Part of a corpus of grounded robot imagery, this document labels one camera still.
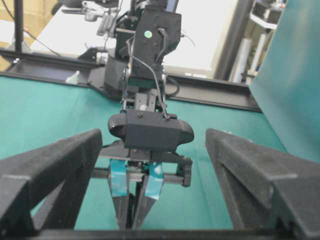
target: teal tape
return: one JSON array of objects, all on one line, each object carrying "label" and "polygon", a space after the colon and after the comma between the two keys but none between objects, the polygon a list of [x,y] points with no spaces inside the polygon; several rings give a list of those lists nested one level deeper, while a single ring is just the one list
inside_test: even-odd
[{"label": "teal tape", "polygon": [[111,195],[123,197],[127,195],[126,161],[110,159]]},{"label": "teal tape", "polygon": [[162,171],[162,163],[152,162],[149,164],[149,180],[146,185],[145,196],[158,200],[162,185],[164,183],[164,174]]}]

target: black metal bar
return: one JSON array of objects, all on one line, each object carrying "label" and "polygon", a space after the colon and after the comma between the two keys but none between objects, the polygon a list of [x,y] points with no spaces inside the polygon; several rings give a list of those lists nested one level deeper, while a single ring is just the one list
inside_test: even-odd
[{"label": "black metal bar", "polygon": [[107,179],[109,174],[108,168],[95,167],[92,171],[91,177],[94,179]]},{"label": "black metal bar", "polygon": [[95,129],[3,159],[0,174],[28,180],[31,210],[73,171],[98,157],[101,147],[101,132]]},{"label": "black metal bar", "polygon": [[3,57],[9,58],[19,58],[19,59],[27,59],[32,61],[38,61],[41,63],[50,63],[58,66],[70,66],[78,69],[95,69],[98,67],[103,66],[103,64],[98,64],[96,62],[81,60],[71,57],[63,57],[63,56],[54,56],[48,54],[41,54],[41,53],[24,53],[24,52],[16,52],[16,51],[9,51],[2,47],[0,47],[0,55]]},{"label": "black metal bar", "polygon": [[152,206],[157,201],[145,195],[149,176],[145,175],[142,182],[137,184],[135,189],[134,214],[132,219],[132,229],[139,229],[144,224],[145,218]]},{"label": "black metal bar", "polygon": [[[67,58],[67,57],[58,57],[58,56],[48,56],[44,54],[28,54],[28,53],[16,53],[8,50],[2,50],[0,48],[0,55],[4,55],[11,58],[20,58],[31,60],[34,63],[39,62],[39,65],[43,63],[52,64],[54,68],[65,68],[70,66],[71,68],[77,68],[79,70],[86,69],[95,69],[99,67],[98,64],[92,63],[89,61],[83,61],[79,59]],[[0,76],[7,77],[17,77],[17,78],[26,78],[29,80],[36,80],[42,82],[50,82],[56,84],[68,85],[63,80],[56,80],[48,78],[47,76],[43,77],[33,77],[30,75],[24,74],[11,74],[0,72]],[[252,112],[261,112],[257,102],[252,96],[249,87],[246,84],[241,83],[232,83],[223,80],[208,80],[198,77],[190,77],[184,75],[175,75],[170,74],[169,77],[175,79],[180,84],[180,92],[177,96],[170,99],[178,101],[186,101],[192,103],[221,106],[225,108],[240,109]],[[101,93],[103,96],[108,97],[108,93],[104,92],[103,82],[101,81],[101,87],[95,87],[92,84],[77,84],[74,86],[77,87],[87,87],[96,90],[98,93]],[[167,92],[174,92],[176,86],[174,84],[167,83]]]},{"label": "black metal bar", "polygon": [[75,227],[96,160],[97,158],[84,164],[46,197],[33,217],[36,229]]},{"label": "black metal bar", "polygon": [[[17,238],[4,237],[4,240]],[[44,230],[21,240],[281,240],[294,239],[275,230]]]},{"label": "black metal bar", "polygon": [[241,0],[236,4],[230,28],[214,74],[215,79],[226,81],[229,79],[242,38],[244,37],[253,3],[254,0]]},{"label": "black metal bar", "polygon": [[27,179],[0,177],[0,236],[34,231],[29,210],[29,190]]},{"label": "black metal bar", "polygon": [[9,71],[10,73],[23,74],[30,77],[50,78],[60,82],[66,82],[69,77],[75,75],[75,73],[78,71],[78,74],[75,76],[76,84],[87,85],[91,69],[22,59],[17,61],[15,66]]},{"label": "black metal bar", "polygon": [[83,84],[81,82],[78,84],[71,84],[71,83],[67,83],[65,81],[55,80],[52,78],[29,76],[29,75],[25,75],[25,74],[17,73],[17,72],[0,71],[0,76],[9,77],[9,78],[24,79],[24,80],[30,80],[30,81],[45,82],[45,83],[51,83],[51,84],[61,84],[61,85],[67,85],[67,86],[72,86],[72,87],[89,88],[89,86],[87,84]]},{"label": "black metal bar", "polygon": [[15,51],[22,52],[24,41],[24,3],[23,0],[14,0],[14,37]]},{"label": "black metal bar", "polygon": [[320,239],[319,163],[215,129],[205,145],[235,229],[281,226]]},{"label": "black metal bar", "polygon": [[[169,77],[180,85],[178,95],[169,99],[261,112],[246,84],[175,74],[170,74]],[[172,93],[175,90],[176,86],[168,82],[166,91]]]}]

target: black bracket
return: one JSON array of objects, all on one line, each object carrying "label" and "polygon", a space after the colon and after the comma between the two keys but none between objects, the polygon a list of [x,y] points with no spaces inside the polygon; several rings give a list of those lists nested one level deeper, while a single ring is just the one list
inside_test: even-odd
[{"label": "black bracket", "polygon": [[214,129],[206,148],[235,229],[320,238],[320,164]]},{"label": "black bracket", "polygon": [[83,54],[78,56],[78,59],[96,62],[97,53],[98,53],[98,50],[96,48],[90,47],[87,51],[85,51]]},{"label": "black bracket", "polygon": [[73,228],[101,147],[95,129],[1,160],[0,234]]}]

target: black cable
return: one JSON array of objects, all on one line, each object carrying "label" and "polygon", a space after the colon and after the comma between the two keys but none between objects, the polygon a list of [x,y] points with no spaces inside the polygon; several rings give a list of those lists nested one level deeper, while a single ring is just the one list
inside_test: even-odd
[{"label": "black cable", "polygon": [[155,64],[157,64],[159,59],[165,55],[165,52],[166,52],[166,50],[168,48],[168,44],[169,44],[169,40],[168,40],[169,36],[168,36],[168,33],[166,32],[166,30],[164,30],[163,28],[159,28],[158,30],[163,36],[163,48],[159,52],[158,56],[156,57],[156,59],[154,61]]},{"label": "black cable", "polygon": [[183,38],[186,37],[187,39],[189,39],[192,42],[193,46],[197,47],[195,42],[190,37],[188,37],[186,34],[181,33],[181,37],[183,37]]},{"label": "black cable", "polygon": [[[114,19],[113,19],[113,21],[112,21],[111,28],[112,28],[112,26],[115,24],[115,22],[116,22],[116,20],[117,20],[117,17],[118,17],[119,12],[121,11],[121,7],[122,7],[122,3],[123,3],[123,2],[124,2],[124,0],[121,0],[119,9],[118,9],[118,11],[116,12],[115,17],[114,17]],[[107,41],[109,40],[109,36],[110,36],[109,32],[108,32],[108,36],[106,37],[106,40],[104,41],[104,48],[103,48],[103,51],[104,51],[104,52],[107,50],[107,49],[106,49],[106,48],[107,48]]]},{"label": "black cable", "polygon": [[139,58],[137,58],[137,57],[132,55],[130,40],[131,40],[131,38],[126,41],[126,45],[127,45],[127,48],[128,48],[128,54],[132,59],[134,59],[134,60],[138,61],[139,63],[141,63],[142,65],[146,66],[151,71],[151,73],[153,74],[155,85],[156,85],[156,90],[158,92],[158,99],[159,99],[159,102],[160,102],[160,105],[161,105],[161,108],[162,108],[162,111],[163,111],[163,115],[164,115],[164,117],[166,119],[169,119],[170,116],[167,115],[166,106],[165,106],[164,102],[162,101],[162,96],[161,96],[161,91],[160,91],[157,75],[156,75],[155,71],[148,64],[146,64],[144,61],[142,61]]},{"label": "black cable", "polygon": [[180,92],[180,84],[179,84],[176,80],[174,80],[172,77],[167,76],[166,79],[167,79],[168,81],[170,81],[171,83],[173,83],[174,85],[176,85],[176,90],[175,90],[175,92],[173,92],[173,93],[166,93],[166,94],[165,94],[168,98],[173,98],[173,97],[177,96],[178,93]]},{"label": "black cable", "polygon": [[[1,0],[2,4],[4,5],[5,10],[7,11],[7,13],[10,15],[10,17],[13,19],[13,21],[16,21],[15,17],[12,15],[12,13],[10,12],[5,0]],[[47,48],[49,51],[51,51],[52,53],[56,54],[57,56],[61,56],[59,53],[57,53],[56,51],[53,51],[51,48],[49,48],[47,45],[45,45],[44,43],[42,43],[41,41],[39,41],[35,36],[33,36],[30,32],[28,32],[27,30],[23,29],[23,31],[27,34],[29,34],[29,36],[31,38],[33,38],[35,41],[37,41],[38,43],[40,43],[42,46],[44,46],[45,48]]]}]

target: table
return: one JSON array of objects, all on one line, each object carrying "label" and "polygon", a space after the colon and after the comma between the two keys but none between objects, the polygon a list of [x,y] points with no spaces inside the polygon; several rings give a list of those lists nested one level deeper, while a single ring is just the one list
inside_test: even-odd
[{"label": "table", "polygon": [[[35,149],[94,128],[102,131],[103,144],[116,138],[108,131],[111,115],[120,103],[92,89],[0,77],[0,159]],[[168,112],[188,122],[193,142],[177,152],[193,160],[191,187],[165,185],[143,229],[230,229],[228,211],[205,148],[208,128],[225,131],[254,143],[284,151],[262,113],[169,100]],[[99,158],[96,167],[107,167]],[[175,165],[165,164],[165,171]],[[117,229],[115,211],[106,179],[90,180],[76,222],[76,229]]]},{"label": "table", "polygon": [[[211,3],[190,3],[180,1],[177,12],[182,14],[182,33],[190,37],[181,38],[177,49],[164,58],[163,65],[166,71],[194,75],[201,78],[212,78],[217,55],[224,42],[224,28],[230,18],[230,11],[234,7],[234,0],[224,0],[212,7]],[[124,0],[119,16],[130,9],[130,1]],[[84,15],[65,14],[61,7],[53,16],[47,26],[39,34],[38,39],[47,44],[51,49],[63,56],[76,58],[83,54],[88,47],[101,47],[105,40],[97,36],[96,32],[101,22],[99,17],[96,22],[85,21]],[[116,45],[114,39],[109,39],[107,47]],[[31,47],[39,53],[52,54],[43,45],[34,42]]]}]

